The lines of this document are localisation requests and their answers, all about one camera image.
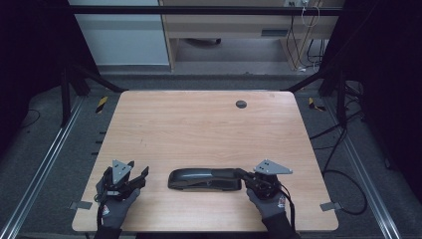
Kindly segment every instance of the sleeve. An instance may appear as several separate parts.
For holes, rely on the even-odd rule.
[[[299,239],[301,236],[294,232],[286,216],[286,212],[262,220],[267,227],[270,239]]]
[[[118,239],[121,229],[112,229],[110,227],[100,226],[94,239]]]

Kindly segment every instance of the light wood surface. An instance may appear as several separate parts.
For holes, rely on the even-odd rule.
[[[244,109],[235,106],[239,100],[247,103]],[[337,228],[334,212],[319,208],[329,197],[295,97],[287,92],[123,93],[82,200],[94,202],[96,183],[113,159],[134,160],[131,178],[147,166],[149,175],[124,231],[265,231],[243,183],[234,192],[167,187],[177,168],[252,171],[265,158],[294,171],[279,179],[292,194],[299,231]],[[97,209],[79,209],[73,228],[96,231]]]

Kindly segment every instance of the gray carpet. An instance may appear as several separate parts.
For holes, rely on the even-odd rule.
[[[196,79],[192,77],[189,80],[178,81],[158,77],[138,80],[135,77],[127,77],[125,80],[113,79],[113,81],[121,87],[132,90],[277,90],[291,83],[271,78],[253,80],[252,76],[243,81],[239,78],[224,80],[222,76],[214,80],[210,78],[212,77],[208,76],[205,80],[200,80],[198,77]],[[60,238],[58,235],[81,236],[81,233],[73,231],[71,227],[75,211],[68,209],[68,206],[71,201],[78,201],[82,197],[96,160],[93,152],[98,152],[101,147],[96,141],[103,139],[104,135],[100,132],[106,131],[118,101],[118,94],[95,83],[90,85],[92,92],[85,99],[81,114],[21,228],[22,238],[25,238],[25,235],[33,235],[33,238],[49,238],[49,235],[55,235],[56,238]],[[103,112],[95,114],[102,96],[108,96],[108,101]],[[297,93],[298,105],[307,131],[309,135],[315,135],[334,125],[334,122],[328,112],[311,110],[308,106],[309,97],[314,97],[317,105],[322,105],[323,101],[312,88]],[[59,89],[52,89],[33,98],[30,109],[39,111],[40,118],[34,124],[22,128],[11,148],[2,156],[0,190],[6,192],[2,195],[2,201],[7,202],[0,208],[2,225],[17,206],[59,130],[60,103]],[[358,105],[350,105],[349,113],[358,109]],[[28,113],[25,123],[37,117],[33,115],[34,113]],[[420,227],[422,207],[412,195],[401,174],[385,168],[382,154],[364,122],[355,119],[348,128],[348,134],[356,142],[356,148],[364,160],[365,167],[370,172],[403,238],[422,238]],[[339,133],[335,130],[312,140],[313,147],[333,146],[338,137]],[[315,150],[320,167],[325,164],[330,151],[330,148]],[[342,145],[336,150],[328,168],[341,170],[355,178]],[[350,181],[336,174],[327,174],[325,183],[332,200],[341,202],[344,208],[356,211],[362,207],[362,196]],[[339,220],[337,230],[326,233],[307,232],[303,233],[303,238],[384,238],[369,207],[359,216],[342,211],[336,211],[336,214]]]

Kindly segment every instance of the black glove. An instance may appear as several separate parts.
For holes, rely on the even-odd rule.
[[[139,196],[139,194],[140,189],[136,188],[126,200],[117,201],[109,199],[105,203],[105,208],[103,210],[103,226],[119,229],[126,218],[130,205],[136,200],[136,197]]]
[[[286,197],[282,192],[278,192],[273,198],[267,200],[259,199],[250,188],[246,190],[246,194],[248,194],[249,200],[253,202],[260,211],[262,219],[266,219],[286,211]]]
[[[252,189],[247,189],[249,200],[255,204],[262,216],[271,239],[299,239],[286,216],[286,197],[278,192],[273,198],[261,200]]]

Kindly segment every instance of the gloved hand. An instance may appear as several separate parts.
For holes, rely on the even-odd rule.
[[[136,188],[126,200],[117,201],[112,198],[109,199],[105,203],[105,208],[103,210],[103,226],[119,229],[126,218],[130,205],[136,200],[136,197],[139,196],[139,194],[140,189]]]
[[[262,219],[266,219],[286,211],[286,197],[282,192],[277,193],[273,198],[267,200],[259,199],[250,188],[246,190],[246,194],[248,194],[249,200],[253,202],[260,211]]]

